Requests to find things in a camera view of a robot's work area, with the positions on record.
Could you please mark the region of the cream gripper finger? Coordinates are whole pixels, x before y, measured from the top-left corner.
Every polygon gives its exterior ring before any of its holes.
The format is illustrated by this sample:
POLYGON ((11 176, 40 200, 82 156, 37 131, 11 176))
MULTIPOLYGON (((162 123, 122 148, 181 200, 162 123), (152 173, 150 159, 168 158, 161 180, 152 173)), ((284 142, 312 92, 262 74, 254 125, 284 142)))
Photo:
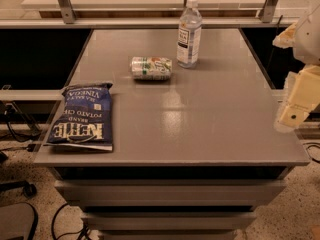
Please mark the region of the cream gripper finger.
POLYGON ((320 104, 320 67, 306 65, 298 73, 289 72, 278 123, 297 128, 320 104))

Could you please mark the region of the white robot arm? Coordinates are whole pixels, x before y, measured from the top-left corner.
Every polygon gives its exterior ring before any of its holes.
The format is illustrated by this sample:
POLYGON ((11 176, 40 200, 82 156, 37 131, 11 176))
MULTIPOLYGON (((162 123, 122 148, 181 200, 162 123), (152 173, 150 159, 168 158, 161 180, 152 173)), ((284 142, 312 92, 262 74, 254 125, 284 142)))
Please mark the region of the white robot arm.
POLYGON ((305 64, 285 79, 274 127, 286 133, 297 129, 320 104, 320 5, 277 35, 273 45, 291 47, 294 58, 305 64))

